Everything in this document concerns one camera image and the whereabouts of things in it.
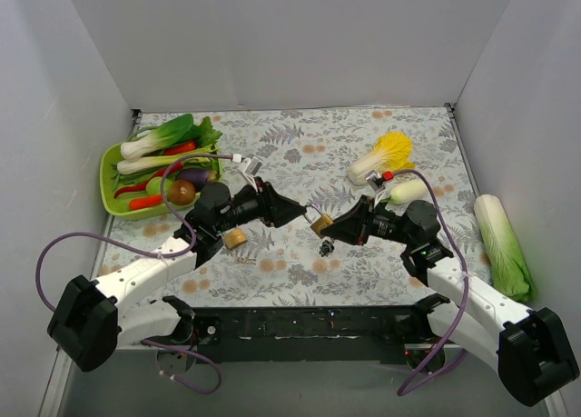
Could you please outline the brass keys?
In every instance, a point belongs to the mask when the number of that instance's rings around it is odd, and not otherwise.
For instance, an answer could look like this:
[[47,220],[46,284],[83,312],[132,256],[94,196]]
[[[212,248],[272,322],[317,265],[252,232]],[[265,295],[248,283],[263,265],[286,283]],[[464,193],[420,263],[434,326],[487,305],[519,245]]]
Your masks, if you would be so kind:
[[256,259],[251,257],[250,255],[240,255],[237,253],[233,253],[231,255],[232,259],[234,262],[236,263],[242,263],[242,264],[255,264],[256,263]]

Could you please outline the small brass padlock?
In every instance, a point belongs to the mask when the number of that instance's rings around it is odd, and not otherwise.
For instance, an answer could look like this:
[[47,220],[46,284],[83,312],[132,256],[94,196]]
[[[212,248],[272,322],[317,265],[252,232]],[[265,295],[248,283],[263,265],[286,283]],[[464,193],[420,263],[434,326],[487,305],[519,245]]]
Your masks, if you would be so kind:
[[310,224],[311,230],[319,236],[320,239],[324,238],[322,231],[326,229],[328,226],[333,224],[332,219],[324,213],[316,204],[306,204],[305,208],[307,211],[309,209],[314,210],[319,216],[317,219],[311,218],[307,213],[304,214],[304,218]]

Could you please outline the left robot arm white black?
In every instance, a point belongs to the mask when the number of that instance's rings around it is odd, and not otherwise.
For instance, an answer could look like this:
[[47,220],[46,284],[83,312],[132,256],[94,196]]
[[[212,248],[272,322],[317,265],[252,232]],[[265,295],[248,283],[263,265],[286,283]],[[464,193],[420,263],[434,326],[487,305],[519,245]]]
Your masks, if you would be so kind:
[[136,340],[122,317],[169,281],[205,264],[223,246],[222,233],[254,220],[279,228],[304,215],[304,205],[258,179],[231,194],[206,185],[185,222],[159,248],[116,273],[93,281],[82,275],[64,288],[49,322],[49,336],[83,372],[101,366],[118,344]]

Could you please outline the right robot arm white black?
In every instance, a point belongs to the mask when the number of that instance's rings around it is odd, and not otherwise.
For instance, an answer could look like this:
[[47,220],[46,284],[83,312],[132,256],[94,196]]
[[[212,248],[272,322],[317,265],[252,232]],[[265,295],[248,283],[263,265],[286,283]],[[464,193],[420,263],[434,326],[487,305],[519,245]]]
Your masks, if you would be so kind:
[[405,269],[446,299],[411,318],[412,334],[426,343],[440,336],[477,356],[520,403],[533,406],[577,379],[580,370],[560,318],[468,276],[439,241],[439,230],[433,204],[416,200],[397,215],[361,196],[320,235],[351,245],[363,245],[370,237],[405,244],[400,256]]

